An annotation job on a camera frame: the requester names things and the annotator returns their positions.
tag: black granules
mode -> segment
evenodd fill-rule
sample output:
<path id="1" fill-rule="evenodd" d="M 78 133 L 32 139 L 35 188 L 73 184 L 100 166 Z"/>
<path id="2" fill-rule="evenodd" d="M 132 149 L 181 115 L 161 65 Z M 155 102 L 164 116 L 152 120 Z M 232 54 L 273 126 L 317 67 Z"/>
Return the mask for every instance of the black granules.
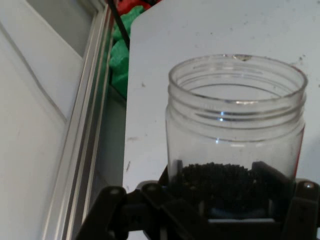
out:
<path id="1" fill-rule="evenodd" d="M 272 189 L 256 171 L 232 164 L 183 167 L 168 186 L 208 218 L 264 218 Z"/>

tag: white surface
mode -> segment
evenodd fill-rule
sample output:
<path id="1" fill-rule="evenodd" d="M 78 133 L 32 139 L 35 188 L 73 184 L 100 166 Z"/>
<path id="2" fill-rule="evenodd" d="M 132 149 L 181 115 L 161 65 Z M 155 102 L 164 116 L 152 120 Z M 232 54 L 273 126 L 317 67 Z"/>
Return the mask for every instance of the white surface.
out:
<path id="1" fill-rule="evenodd" d="M 23 0 L 0 0 L 0 22 L 68 117 L 82 58 Z M 65 121 L 0 31 L 0 239 L 41 237 Z"/>
<path id="2" fill-rule="evenodd" d="M 80 55 L 88 42 L 93 16 L 79 0 L 27 0 L 48 24 Z"/>
<path id="3" fill-rule="evenodd" d="M 83 60 L 25 0 L 0 0 L 0 22 L 39 82 L 69 116 Z"/>
<path id="4" fill-rule="evenodd" d="M 0 33 L 0 239 L 36 240 L 65 123 Z"/>
<path id="5" fill-rule="evenodd" d="M 130 37 L 123 166 L 127 191 L 157 180 L 167 164 L 169 70 L 189 58 L 232 53 L 268 56 L 307 74 L 297 176 L 320 183 L 319 26 L 316 0 L 163 0 L 139 16 Z"/>

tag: white wall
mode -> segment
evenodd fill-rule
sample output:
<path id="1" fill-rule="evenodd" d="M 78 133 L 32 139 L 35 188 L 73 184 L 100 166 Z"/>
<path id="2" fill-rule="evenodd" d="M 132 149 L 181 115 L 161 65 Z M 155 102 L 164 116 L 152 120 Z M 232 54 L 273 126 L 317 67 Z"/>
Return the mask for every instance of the white wall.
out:
<path id="1" fill-rule="evenodd" d="M 0 6 L 0 239 L 36 240 L 83 60 L 26 1 L 0 0 Z"/>
<path id="2" fill-rule="evenodd" d="M 92 16 L 78 0 L 27 0 L 51 27 L 83 56 Z"/>

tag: red object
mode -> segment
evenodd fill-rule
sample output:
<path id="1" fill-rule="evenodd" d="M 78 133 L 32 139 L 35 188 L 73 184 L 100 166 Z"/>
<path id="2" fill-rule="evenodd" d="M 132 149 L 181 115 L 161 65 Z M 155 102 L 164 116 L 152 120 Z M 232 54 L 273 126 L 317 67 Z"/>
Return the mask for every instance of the red object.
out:
<path id="1" fill-rule="evenodd" d="M 135 6 L 143 6 L 144 10 L 151 8 L 151 6 L 142 0 L 122 0 L 118 2 L 117 10 L 119 15 L 127 14 Z"/>

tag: white panel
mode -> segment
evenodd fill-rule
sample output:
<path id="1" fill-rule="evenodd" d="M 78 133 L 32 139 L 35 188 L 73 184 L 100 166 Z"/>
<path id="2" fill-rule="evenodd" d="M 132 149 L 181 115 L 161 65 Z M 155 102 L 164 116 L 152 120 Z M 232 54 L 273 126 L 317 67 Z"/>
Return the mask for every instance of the white panel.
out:
<path id="1" fill-rule="evenodd" d="M 0 6 L 0 22 L 67 118 L 77 91 L 82 58 L 25 0 L 0 0 Z"/>
<path id="2" fill-rule="evenodd" d="M 80 55 L 83 56 L 92 16 L 79 0 L 27 0 L 51 27 Z"/>
<path id="3" fill-rule="evenodd" d="M 0 31 L 0 239 L 35 240 L 54 187 L 65 123 Z"/>
<path id="4" fill-rule="evenodd" d="M 189 58 L 232 53 L 268 56 L 308 75 L 297 175 L 320 183 L 319 26 L 316 0 L 163 0 L 139 16 L 130 37 L 123 166 L 127 191 L 157 180 L 167 164 L 169 70 Z"/>

